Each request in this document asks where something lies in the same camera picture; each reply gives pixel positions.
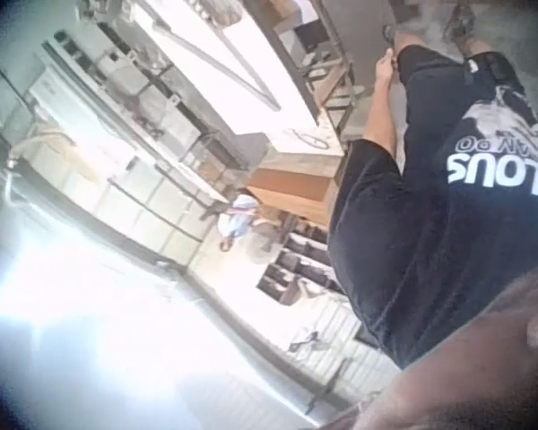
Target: white wall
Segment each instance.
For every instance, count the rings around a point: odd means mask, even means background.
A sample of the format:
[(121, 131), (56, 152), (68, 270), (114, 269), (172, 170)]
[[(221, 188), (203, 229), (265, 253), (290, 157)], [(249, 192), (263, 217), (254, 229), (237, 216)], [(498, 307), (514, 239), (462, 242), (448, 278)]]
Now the white wall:
[[(44, 70), (34, 52), (57, 31), (77, 35), (94, 57), (111, 47), (95, 26), (78, 26), (74, 0), (10, 3), (0, 17), (0, 68), (22, 95)], [(28, 110), (17, 101), (11, 87), (0, 79), (0, 122), (6, 140), (12, 144), (19, 142), (29, 131), (31, 121)], [(24, 156), (39, 174), (73, 202), (120, 233), (179, 264), (189, 263), (211, 226), (210, 220), (199, 221), (203, 206), (192, 202), (154, 168), (142, 162), (120, 177), (118, 185), (191, 236), (174, 229), (116, 187), (88, 181), (47, 145), (28, 148)], [(176, 176), (175, 179), (190, 193), (196, 193), (195, 186), (184, 178)], [(200, 199), (211, 203), (202, 193)]]

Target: black t-shirt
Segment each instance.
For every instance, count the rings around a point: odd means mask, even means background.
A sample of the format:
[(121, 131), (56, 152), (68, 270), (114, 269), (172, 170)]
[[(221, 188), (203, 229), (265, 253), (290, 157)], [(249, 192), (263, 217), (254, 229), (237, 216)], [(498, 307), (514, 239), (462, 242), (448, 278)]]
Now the black t-shirt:
[(521, 96), (498, 88), (426, 157), (401, 176), (354, 142), (329, 231), (355, 313), (402, 368), (538, 266), (538, 122)]

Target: blurry object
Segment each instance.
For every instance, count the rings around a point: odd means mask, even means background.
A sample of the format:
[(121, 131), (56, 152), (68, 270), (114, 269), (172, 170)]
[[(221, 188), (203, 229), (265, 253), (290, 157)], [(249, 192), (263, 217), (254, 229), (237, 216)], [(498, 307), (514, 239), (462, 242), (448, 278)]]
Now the blurry object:
[[(157, 57), (150, 59), (148, 50), (143, 50), (144, 58), (149, 62), (148, 66), (158, 66)], [(174, 93), (170, 99), (166, 97), (148, 82), (139, 91), (133, 93), (124, 83), (127, 82), (127, 75), (130, 73), (130, 67), (124, 67), (113, 72), (103, 89), (107, 94), (121, 105), (154, 140), (158, 141), (166, 133), (166, 129), (173, 124), (175, 117), (172, 115), (173, 110), (181, 101), (177, 93)]]
[(169, 65), (169, 60), (163, 55), (161, 50), (153, 44), (136, 47), (135, 53), (135, 61), (137, 61), (142, 68), (149, 70), (153, 74), (162, 72)]
[(199, 16), (216, 27), (225, 29), (243, 18), (239, 0), (186, 0)]
[(310, 414), (315, 406), (317, 405), (317, 402), (320, 400), (323, 400), (327, 394), (332, 392), (334, 390), (334, 387), (339, 382), (339, 379), (343, 376), (344, 372), (347, 370), (347, 367), (349, 366), (349, 363), (351, 362), (350, 358), (344, 358), (343, 361), (341, 361), (341, 364), (339, 367), (337, 367), (337, 370), (334, 371), (333, 376), (329, 381), (326, 383), (326, 385), (323, 387), (323, 389), (318, 392), (313, 399), (309, 402), (307, 406), (307, 411), (305, 412), (305, 415)]
[(294, 354), (299, 351), (302, 346), (310, 345), (317, 342), (319, 342), (319, 332), (312, 331), (304, 340), (301, 340), (299, 342), (292, 342), (287, 350)]
[(78, 22), (112, 22), (122, 13), (123, 0), (78, 0), (75, 13)]
[(302, 13), (293, 0), (256, 0), (261, 18), (268, 22), (277, 34), (292, 30), (302, 22)]

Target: floor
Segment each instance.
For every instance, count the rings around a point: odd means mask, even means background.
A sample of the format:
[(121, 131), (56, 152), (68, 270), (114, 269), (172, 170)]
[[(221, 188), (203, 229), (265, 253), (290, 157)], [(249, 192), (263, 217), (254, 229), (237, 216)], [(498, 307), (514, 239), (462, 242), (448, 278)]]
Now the floor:
[(183, 283), (0, 198), (0, 397), (16, 428), (297, 430), (326, 419), (304, 417), (286, 378), (231, 334)]
[[(290, 365), (326, 384), (349, 358), (335, 386), (335, 392), (348, 401), (382, 390), (399, 373), (390, 359), (354, 339), (360, 322), (345, 297), (326, 293), (304, 297), (288, 307), (256, 288), (267, 264), (279, 253), (278, 245), (273, 245), (272, 252), (262, 253), (259, 244), (263, 239), (251, 232), (230, 252), (222, 253), (220, 239), (213, 229), (190, 264), (190, 272)], [(312, 331), (319, 332), (317, 344), (289, 351), (292, 342), (305, 339)]]

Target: white panel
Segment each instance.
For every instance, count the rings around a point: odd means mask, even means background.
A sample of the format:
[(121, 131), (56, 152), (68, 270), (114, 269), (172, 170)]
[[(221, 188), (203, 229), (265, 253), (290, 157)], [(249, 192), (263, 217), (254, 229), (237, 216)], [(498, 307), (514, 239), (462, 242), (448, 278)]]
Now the white panel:
[(134, 148), (109, 131), (54, 70), (47, 69), (30, 92), (100, 173), (121, 172), (131, 161)]
[(150, 200), (148, 207), (171, 223), (177, 223), (190, 198), (173, 184), (164, 182)]
[(142, 207), (111, 186), (104, 194), (95, 215), (115, 230), (128, 235)]
[[(186, 2), (151, 0), (148, 3), (178, 36), (201, 48), (259, 90), (255, 80), (238, 59)], [(203, 59), (156, 31), (152, 26), (153, 20), (141, 8), (136, 9), (136, 20), (235, 133), (281, 130), (294, 126), (310, 127), (316, 124), (280, 57), (247, 12), (243, 12), (240, 22), (225, 29), (223, 33), (272, 92), (280, 105), (277, 111), (235, 83), (226, 73), (218, 72)]]
[(205, 213), (205, 208), (195, 202), (191, 203), (189, 212), (186, 213), (178, 224), (179, 228), (185, 230), (187, 233), (199, 237), (205, 238), (212, 223), (216, 220), (216, 217), (211, 216), (206, 221), (201, 221), (199, 218)]
[(172, 227), (148, 211), (144, 211), (135, 222), (129, 236), (143, 246), (159, 252), (168, 239)]
[(90, 58), (100, 58), (110, 49), (115, 48), (108, 36), (95, 25), (79, 25), (69, 34)]
[(300, 42), (299, 37), (295, 30), (288, 30), (279, 35), (279, 39), (283, 43), (285, 50), (291, 56), (293, 63), (297, 67), (300, 67), (303, 63), (303, 59), (307, 55), (303, 44)]
[(47, 145), (39, 147), (31, 165), (54, 187), (60, 189), (70, 173), (70, 165)]
[(140, 202), (146, 202), (162, 178), (153, 166), (137, 161), (134, 168), (122, 175), (117, 182)]
[[(177, 171), (176, 169), (174, 168), (170, 169), (168, 172), (168, 175), (171, 176), (171, 179), (176, 181), (180, 186), (185, 188), (188, 193), (196, 194), (199, 191), (199, 187), (196, 184), (191, 182), (189, 179), (187, 179), (186, 176), (182, 175), (181, 172)], [(208, 194), (204, 192), (200, 192), (200, 193), (207, 195), (208, 198), (211, 199), (211, 197), (209, 197)]]
[(62, 192), (72, 202), (91, 212), (94, 210), (96, 203), (100, 200), (107, 186), (107, 182), (93, 183), (73, 170), (65, 181)]
[(185, 266), (189, 264), (199, 245), (200, 243), (191, 237), (176, 231), (163, 248), (162, 254)]
[(32, 121), (33, 117), (30, 111), (19, 104), (8, 124), (4, 126), (2, 131), (4, 138), (12, 145), (18, 143), (30, 130)]
[(12, 87), (6, 83), (5, 80), (0, 81), (0, 121), (2, 124), (6, 122), (8, 116), (17, 108), (20, 104)]
[(176, 107), (166, 107), (166, 109), (167, 116), (161, 123), (178, 139), (186, 150), (189, 149), (201, 135), (201, 132)]

